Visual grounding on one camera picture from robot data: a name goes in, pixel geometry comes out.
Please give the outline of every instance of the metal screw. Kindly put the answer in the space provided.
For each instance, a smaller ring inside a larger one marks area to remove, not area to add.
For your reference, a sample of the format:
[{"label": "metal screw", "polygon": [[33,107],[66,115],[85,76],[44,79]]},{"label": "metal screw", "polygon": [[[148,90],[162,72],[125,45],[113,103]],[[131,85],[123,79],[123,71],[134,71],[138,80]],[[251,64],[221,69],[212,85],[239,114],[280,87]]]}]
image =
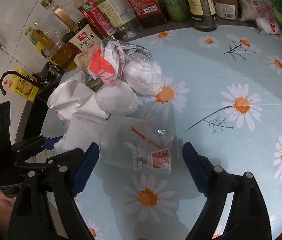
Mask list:
[{"label": "metal screw", "polygon": [[253,178],[253,174],[251,172],[246,172],[245,176],[247,176],[249,179]]},{"label": "metal screw", "polygon": [[223,171],[223,169],[220,166],[215,166],[214,171],[217,172],[217,173],[221,173]]},{"label": "metal screw", "polygon": [[61,166],[59,172],[66,172],[68,170],[67,166]]},{"label": "metal screw", "polygon": [[29,171],[28,176],[31,178],[35,175],[35,171]]}]

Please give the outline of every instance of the white cloth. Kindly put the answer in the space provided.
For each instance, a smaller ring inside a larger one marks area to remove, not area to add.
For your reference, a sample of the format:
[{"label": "white cloth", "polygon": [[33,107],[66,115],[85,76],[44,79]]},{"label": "white cloth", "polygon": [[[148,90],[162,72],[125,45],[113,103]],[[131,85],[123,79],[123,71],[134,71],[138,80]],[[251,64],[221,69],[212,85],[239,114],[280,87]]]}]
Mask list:
[{"label": "white cloth", "polygon": [[47,105],[68,120],[77,112],[107,119],[108,114],[100,109],[94,95],[95,92],[85,85],[84,72],[80,71],[54,90]]},{"label": "white cloth", "polygon": [[67,132],[61,140],[54,144],[57,153],[64,153],[75,148],[84,152],[91,143],[100,145],[101,130],[105,120],[86,113],[74,113]]}]

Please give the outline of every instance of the clear plastic bag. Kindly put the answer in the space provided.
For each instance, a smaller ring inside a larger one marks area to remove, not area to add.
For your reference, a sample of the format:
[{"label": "clear plastic bag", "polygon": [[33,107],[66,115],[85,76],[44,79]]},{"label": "clear plastic bag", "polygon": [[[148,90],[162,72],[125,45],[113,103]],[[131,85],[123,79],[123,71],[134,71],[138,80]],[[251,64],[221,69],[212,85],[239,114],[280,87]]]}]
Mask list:
[{"label": "clear plastic bag", "polygon": [[170,174],[175,131],[148,120],[112,115],[103,128],[101,152],[108,165]]}]

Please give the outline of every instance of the green bottle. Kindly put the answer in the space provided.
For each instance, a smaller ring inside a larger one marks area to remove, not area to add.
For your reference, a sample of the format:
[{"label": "green bottle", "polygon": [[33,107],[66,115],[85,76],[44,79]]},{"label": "green bottle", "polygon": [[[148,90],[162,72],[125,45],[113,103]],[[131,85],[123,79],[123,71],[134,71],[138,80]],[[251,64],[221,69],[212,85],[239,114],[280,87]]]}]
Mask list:
[{"label": "green bottle", "polygon": [[173,22],[184,22],[190,17],[189,8],[185,0],[164,0],[165,7]]}]

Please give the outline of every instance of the white towel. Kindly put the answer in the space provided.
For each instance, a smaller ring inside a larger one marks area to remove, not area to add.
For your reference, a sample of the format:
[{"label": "white towel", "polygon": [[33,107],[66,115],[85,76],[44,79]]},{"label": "white towel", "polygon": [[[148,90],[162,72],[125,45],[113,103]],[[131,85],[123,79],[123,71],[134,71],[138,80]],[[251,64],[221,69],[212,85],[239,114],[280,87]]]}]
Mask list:
[{"label": "white towel", "polygon": [[75,148],[84,152],[92,142],[100,145],[101,130],[106,121],[97,116],[82,112],[74,113],[63,138],[54,144],[57,153],[64,153]]}]

